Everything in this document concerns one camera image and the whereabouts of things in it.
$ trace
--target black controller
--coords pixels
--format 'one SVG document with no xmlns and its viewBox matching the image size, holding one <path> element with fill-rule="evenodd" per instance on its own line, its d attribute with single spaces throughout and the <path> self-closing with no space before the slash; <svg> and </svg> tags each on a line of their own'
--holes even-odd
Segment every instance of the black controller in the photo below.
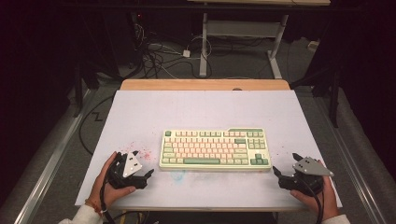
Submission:
<svg viewBox="0 0 396 224">
<path fill-rule="evenodd" d="M 313 196 L 311 190 L 315 193 L 323 191 L 323 175 L 333 173 L 309 157 L 301 157 L 293 153 L 293 158 L 297 163 L 293 165 L 296 173 L 293 176 L 285 176 L 278 169 L 274 168 L 274 174 L 279 178 L 278 184 L 282 189 L 297 189 L 305 195 Z"/>
<path fill-rule="evenodd" d="M 133 169 L 138 170 L 141 168 L 140 163 L 134 157 L 137 153 L 137 151 L 134 151 L 133 155 L 128 153 L 117 153 L 115 162 L 109 167 L 108 171 L 108 183 L 110 183 L 114 189 L 122 189 L 129 186 L 143 189 L 148 185 L 147 180 L 151 177 L 154 169 L 148 171 L 143 176 L 134 175 L 134 172 L 130 175 L 128 174 L 128 172 L 131 172 Z"/>
</svg>

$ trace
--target sleeve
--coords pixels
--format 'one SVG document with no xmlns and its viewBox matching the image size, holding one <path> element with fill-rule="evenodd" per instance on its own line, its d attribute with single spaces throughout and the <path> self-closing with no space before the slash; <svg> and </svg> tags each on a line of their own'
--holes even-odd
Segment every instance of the sleeve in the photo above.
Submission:
<svg viewBox="0 0 396 224">
<path fill-rule="evenodd" d="M 64 219 L 59 224 L 103 224 L 103 220 L 92 207 L 83 204 L 77 211 L 73 220 Z"/>
<path fill-rule="evenodd" d="M 350 224 L 346 215 L 340 215 L 338 217 L 332 217 L 322 221 L 321 224 Z"/>
</svg>

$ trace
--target blue stain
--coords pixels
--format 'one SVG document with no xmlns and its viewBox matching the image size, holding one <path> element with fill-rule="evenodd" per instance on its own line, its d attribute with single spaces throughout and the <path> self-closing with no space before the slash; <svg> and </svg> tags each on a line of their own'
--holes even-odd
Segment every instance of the blue stain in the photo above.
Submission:
<svg viewBox="0 0 396 224">
<path fill-rule="evenodd" d="M 177 182 L 180 183 L 183 178 L 184 178 L 184 174 L 186 174 L 186 171 L 172 171 L 171 172 L 171 176 L 172 178 Z"/>
</svg>

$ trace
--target mechanical keyboard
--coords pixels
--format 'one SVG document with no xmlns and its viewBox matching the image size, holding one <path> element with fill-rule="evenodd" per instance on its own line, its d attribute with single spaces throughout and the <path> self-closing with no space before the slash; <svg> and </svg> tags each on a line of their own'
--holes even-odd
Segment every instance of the mechanical keyboard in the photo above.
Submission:
<svg viewBox="0 0 396 224">
<path fill-rule="evenodd" d="M 160 167 L 164 170 L 269 171 L 265 132 L 260 128 L 228 131 L 165 130 Z"/>
</svg>

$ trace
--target hand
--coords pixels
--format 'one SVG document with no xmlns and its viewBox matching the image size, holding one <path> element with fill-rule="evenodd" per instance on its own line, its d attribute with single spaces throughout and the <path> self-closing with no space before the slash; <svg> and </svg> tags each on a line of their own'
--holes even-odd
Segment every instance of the hand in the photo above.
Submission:
<svg viewBox="0 0 396 224">
<path fill-rule="evenodd" d="M 309 210 L 318 214 L 318 204 L 314 197 L 309 197 L 298 190 L 291 190 L 290 194 L 298 199 L 300 202 L 308 206 Z M 323 176 L 323 197 L 324 197 L 324 209 L 323 209 L 323 219 L 322 221 L 329 219 L 331 217 L 336 217 L 339 215 L 337 201 L 335 199 L 334 189 L 332 188 L 332 182 L 328 176 Z M 321 193 L 318 194 L 318 199 L 320 204 L 323 204 Z"/>
<path fill-rule="evenodd" d="M 100 189 L 103 185 L 103 180 L 105 178 L 108 167 L 110 166 L 111 162 L 114 161 L 116 156 L 117 152 L 113 152 L 111 157 L 105 162 L 102 171 L 100 172 L 99 176 L 96 177 L 95 182 L 93 183 L 92 191 L 88 200 L 98 208 L 101 207 Z M 122 198 L 123 196 L 126 196 L 134 192 L 135 190 L 136 188 L 134 186 L 126 187 L 123 189 L 114 189 L 109 183 L 106 183 L 104 193 L 104 201 L 106 203 L 106 207 L 109 208 L 111 204 L 113 204 L 117 199 Z"/>
</svg>

